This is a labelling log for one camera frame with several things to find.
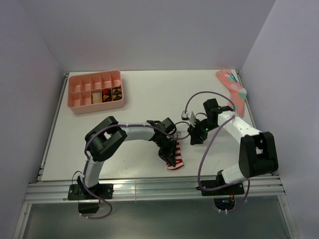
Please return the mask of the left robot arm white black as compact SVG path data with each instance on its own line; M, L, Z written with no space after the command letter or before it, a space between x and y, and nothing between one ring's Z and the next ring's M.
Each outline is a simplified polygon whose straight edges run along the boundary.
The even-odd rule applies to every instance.
M159 147L159 158L176 167L177 139L170 134L175 129L170 118L143 123L119 123L113 116L106 117L85 136L84 153L87 161L83 174L77 179L79 193L86 199L95 197L104 162L111 158L125 141L154 142Z

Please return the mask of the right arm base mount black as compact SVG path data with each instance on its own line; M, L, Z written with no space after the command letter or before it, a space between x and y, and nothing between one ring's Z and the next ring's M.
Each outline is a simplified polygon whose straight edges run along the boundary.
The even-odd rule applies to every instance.
M203 188L215 188L219 186L226 185L223 177L222 170L217 173L214 180L201 180L200 184ZM202 190L199 186L196 187L197 190L201 191L202 196L224 196L224 198L214 199L214 204L218 210L229 212L236 208L236 195L244 194L244 185L242 182L229 185L225 188L217 189L214 191Z

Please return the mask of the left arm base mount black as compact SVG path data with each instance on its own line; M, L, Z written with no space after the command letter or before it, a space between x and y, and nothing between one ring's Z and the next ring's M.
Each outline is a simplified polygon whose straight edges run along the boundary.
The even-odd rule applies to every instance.
M67 200L78 201L78 212L83 215L91 215L98 212L101 199L112 199L113 197L113 184L97 184L89 188L89 192L84 187L78 184L71 184Z

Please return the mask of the red white striped sock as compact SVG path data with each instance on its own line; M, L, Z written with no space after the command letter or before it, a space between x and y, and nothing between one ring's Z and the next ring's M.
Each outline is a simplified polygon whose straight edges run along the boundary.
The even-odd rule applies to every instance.
M177 142L176 148L175 148L175 166L172 166L170 164L166 164L166 169L169 171L176 171L181 169L184 166L184 162L181 155L181 148L179 142Z

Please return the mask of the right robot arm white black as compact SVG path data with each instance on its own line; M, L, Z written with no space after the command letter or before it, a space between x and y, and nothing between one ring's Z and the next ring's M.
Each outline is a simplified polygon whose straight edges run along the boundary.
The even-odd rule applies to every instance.
M215 185L219 193L227 194L234 183L278 170L275 140L270 132L262 132L250 126L238 116L233 106L222 107L216 99L207 100L203 106L206 114L203 120L198 120L193 112L188 113L187 110L181 114L181 118L190 123L187 132L190 135L191 145L204 143L208 132L216 130L201 159L198 180L200 180L203 161L221 129L225 129L239 143L240 148L238 162L217 173Z

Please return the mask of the tan maroon sock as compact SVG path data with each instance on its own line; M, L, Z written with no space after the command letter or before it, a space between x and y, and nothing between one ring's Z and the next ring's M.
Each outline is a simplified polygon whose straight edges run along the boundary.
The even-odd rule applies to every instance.
M92 104L100 104L102 102L102 96L100 92L92 93Z

